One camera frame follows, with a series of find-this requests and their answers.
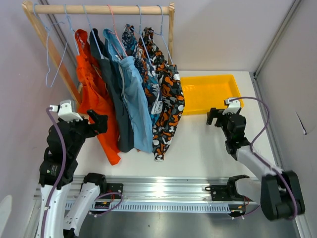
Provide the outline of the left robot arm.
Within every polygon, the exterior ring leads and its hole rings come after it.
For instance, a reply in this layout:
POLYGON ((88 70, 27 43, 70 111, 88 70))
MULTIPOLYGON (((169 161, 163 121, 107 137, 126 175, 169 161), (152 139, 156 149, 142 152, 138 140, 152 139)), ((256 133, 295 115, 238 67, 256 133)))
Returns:
POLYGON ((44 160, 40 165, 41 211, 38 238, 76 238, 89 209, 96 198, 107 194, 105 175, 88 173, 82 182, 80 193, 66 214, 65 207, 78 166, 77 156, 86 139, 107 132, 107 115, 87 111, 92 117, 75 119, 72 113, 69 121, 53 120, 47 137, 44 160))

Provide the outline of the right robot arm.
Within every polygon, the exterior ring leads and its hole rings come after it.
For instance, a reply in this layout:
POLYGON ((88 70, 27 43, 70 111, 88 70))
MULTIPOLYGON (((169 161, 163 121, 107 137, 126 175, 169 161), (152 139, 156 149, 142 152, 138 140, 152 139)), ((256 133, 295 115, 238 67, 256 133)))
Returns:
POLYGON ((245 136, 246 118, 222 109, 211 108, 207 113, 207 124, 215 120, 215 126, 222 129, 227 153, 237 162, 246 166, 257 178, 247 175, 230 177, 226 185, 211 185, 213 201, 228 199, 241 201, 249 199, 257 203, 270 220, 291 219, 306 211, 300 182, 294 171, 285 171, 274 166, 251 148, 245 136))

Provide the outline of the blue hanger of dark shorts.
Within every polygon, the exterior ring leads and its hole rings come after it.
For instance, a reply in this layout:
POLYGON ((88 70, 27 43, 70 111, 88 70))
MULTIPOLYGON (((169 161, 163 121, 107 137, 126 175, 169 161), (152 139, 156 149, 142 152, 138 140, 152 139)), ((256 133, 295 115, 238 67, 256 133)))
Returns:
POLYGON ((103 56, 103 54, 102 54, 102 52, 101 52, 101 49, 100 49, 100 47, 99 47, 99 44, 98 44, 98 40, 96 39, 95 32, 94 32, 94 30, 93 30, 93 28, 92 28, 92 25, 91 25, 90 19, 89 19, 89 17, 88 17, 86 7, 85 7, 85 5, 84 5, 84 4, 82 5, 82 7, 83 7, 84 13, 85 13, 85 15, 86 15, 86 18, 87 18, 87 21, 88 21, 88 24, 89 24, 90 30, 91 30, 91 32, 92 32, 92 34, 93 34, 93 38, 94 38, 94 40, 95 40, 95 43, 96 43, 97 49, 98 49, 98 51, 99 51, 100 58, 101 58, 101 59, 104 59, 104 56, 103 56))

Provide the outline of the dark grey shorts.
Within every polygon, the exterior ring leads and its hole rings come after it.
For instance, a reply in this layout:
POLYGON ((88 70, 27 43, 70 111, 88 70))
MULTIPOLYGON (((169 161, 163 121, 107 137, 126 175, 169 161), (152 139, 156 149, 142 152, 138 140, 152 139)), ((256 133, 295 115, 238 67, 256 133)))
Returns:
POLYGON ((121 96, 122 76, 119 73, 118 64, 116 62, 113 62, 111 59, 109 48, 107 46, 108 40, 105 40, 105 42, 103 43, 98 36, 98 30, 96 28, 94 28, 93 30, 95 32, 96 39, 98 40, 98 44, 104 56, 104 59, 100 58, 100 54, 97 49, 92 32, 90 32, 89 35, 91 54, 100 65, 102 79, 106 83, 109 97, 112 99, 114 105, 115 118, 119 131, 117 145, 120 151, 129 152, 134 147, 134 138, 128 110, 121 96))

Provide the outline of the pink wire hanger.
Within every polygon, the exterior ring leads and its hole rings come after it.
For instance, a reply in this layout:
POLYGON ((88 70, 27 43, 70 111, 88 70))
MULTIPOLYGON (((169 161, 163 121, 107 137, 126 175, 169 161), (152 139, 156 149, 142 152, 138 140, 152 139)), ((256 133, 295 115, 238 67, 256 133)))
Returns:
POLYGON ((128 55, 127 55, 127 53, 126 53, 126 50, 125 50, 125 48, 124 48, 124 46, 123 46, 123 44, 122 44, 122 42, 121 42, 121 40, 119 39, 118 34, 117 34, 116 25, 115 25, 115 17, 114 17, 113 10, 112 10, 112 8, 111 8, 111 6, 110 6, 109 4, 107 4, 107 7, 109 8, 110 13, 111 13, 111 16, 112 16, 114 35, 115 35, 116 39, 118 40, 119 45, 120 45, 120 47, 122 48, 124 55, 125 55, 126 57, 128 57, 128 55))

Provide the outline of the blue orange patterned shorts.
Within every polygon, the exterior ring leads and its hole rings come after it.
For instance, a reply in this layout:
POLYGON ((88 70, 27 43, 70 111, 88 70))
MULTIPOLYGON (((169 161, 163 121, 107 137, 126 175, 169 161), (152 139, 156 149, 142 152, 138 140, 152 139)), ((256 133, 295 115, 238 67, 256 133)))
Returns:
POLYGON ((141 76, 142 87, 147 98, 150 118, 152 124, 155 124, 162 112, 162 94, 156 76, 156 67, 149 63, 141 38, 137 40, 135 32, 130 27, 134 26, 125 25, 121 37, 122 43, 126 53, 134 57, 134 65, 141 76))

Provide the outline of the light blue shorts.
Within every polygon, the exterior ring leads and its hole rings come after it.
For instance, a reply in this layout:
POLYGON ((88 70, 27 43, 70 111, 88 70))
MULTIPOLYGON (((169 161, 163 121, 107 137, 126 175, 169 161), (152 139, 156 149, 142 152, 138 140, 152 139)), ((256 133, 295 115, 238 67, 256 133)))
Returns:
POLYGON ((107 40, 107 50, 110 59, 118 64, 121 76, 121 97, 128 110, 133 130, 134 148, 152 152, 152 121, 148 110, 148 102, 142 87, 141 76, 134 65, 134 58, 128 56, 123 44, 115 32, 110 29, 103 30, 103 36, 107 40))

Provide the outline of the blue hanger of orange shorts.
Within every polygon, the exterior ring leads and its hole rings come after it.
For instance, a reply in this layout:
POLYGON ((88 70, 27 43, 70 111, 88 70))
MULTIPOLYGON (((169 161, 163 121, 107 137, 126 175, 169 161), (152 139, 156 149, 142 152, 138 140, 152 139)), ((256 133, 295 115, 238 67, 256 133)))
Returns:
POLYGON ((79 48, 78 48, 77 41, 76 41, 76 38, 75 38, 75 30, 73 29, 73 26, 72 26, 71 17, 69 16, 69 14, 67 12, 66 4, 64 4, 64 12, 65 12, 66 19, 68 21, 68 26, 69 26, 69 29, 70 29, 70 33, 71 33, 72 38, 74 40, 76 53, 77 53, 76 55, 78 56, 78 55, 80 55, 80 53, 79 53, 79 48))

